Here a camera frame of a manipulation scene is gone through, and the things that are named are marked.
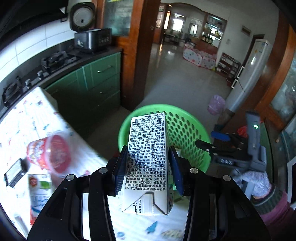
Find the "right purple sleeve forearm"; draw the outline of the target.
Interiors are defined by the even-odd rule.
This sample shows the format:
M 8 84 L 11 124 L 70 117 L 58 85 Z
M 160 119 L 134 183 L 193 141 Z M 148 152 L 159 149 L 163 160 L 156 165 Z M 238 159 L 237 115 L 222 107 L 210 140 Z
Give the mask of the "right purple sleeve forearm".
M 266 196 L 253 196 L 250 200 L 271 235 L 277 235 L 288 226 L 295 225 L 295 210 L 287 200 L 287 193 L 278 189 L 276 185 L 271 184 Z

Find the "right gloved hand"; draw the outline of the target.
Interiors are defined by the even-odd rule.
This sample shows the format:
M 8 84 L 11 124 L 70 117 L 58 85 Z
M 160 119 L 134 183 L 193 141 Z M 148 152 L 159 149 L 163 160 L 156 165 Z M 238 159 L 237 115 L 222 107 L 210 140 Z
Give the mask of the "right gloved hand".
M 266 197 L 272 189 L 266 172 L 246 171 L 232 178 L 240 188 L 243 187 L 243 182 L 253 184 L 254 187 L 251 195 L 254 198 Z

